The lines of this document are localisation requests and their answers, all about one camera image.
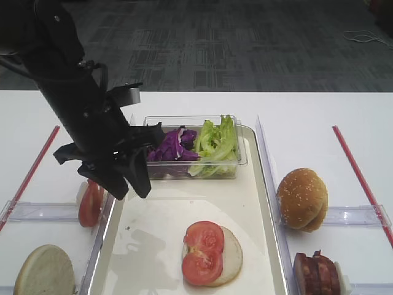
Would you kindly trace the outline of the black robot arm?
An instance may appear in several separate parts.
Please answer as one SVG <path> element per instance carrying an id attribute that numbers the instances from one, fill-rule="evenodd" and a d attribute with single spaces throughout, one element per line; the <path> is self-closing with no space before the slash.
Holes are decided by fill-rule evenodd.
<path id="1" fill-rule="evenodd" d="M 124 106 L 139 102 L 138 84 L 108 89 L 107 66 L 84 58 L 71 15 L 58 1 L 1 2 L 1 64 L 32 79 L 72 138 L 54 153 L 81 161 L 80 175 L 116 199 L 151 185 L 147 148 L 165 138 L 160 124 L 132 126 Z"/>

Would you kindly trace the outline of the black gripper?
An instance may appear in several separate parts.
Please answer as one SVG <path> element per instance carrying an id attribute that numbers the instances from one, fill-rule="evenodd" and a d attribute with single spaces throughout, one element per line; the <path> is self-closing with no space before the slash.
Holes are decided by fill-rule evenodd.
<path id="1" fill-rule="evenodd" d="M 73 140 L 56 151 L 57 161 L 81 160 L 78 174 L 117 200 L 128 193 L 125 179 L 145 199 L 151 190 L 146 150 L 164 140 L 161 124 L 132 127 L 91 76 L 44 81 L 39 89 Z"/>

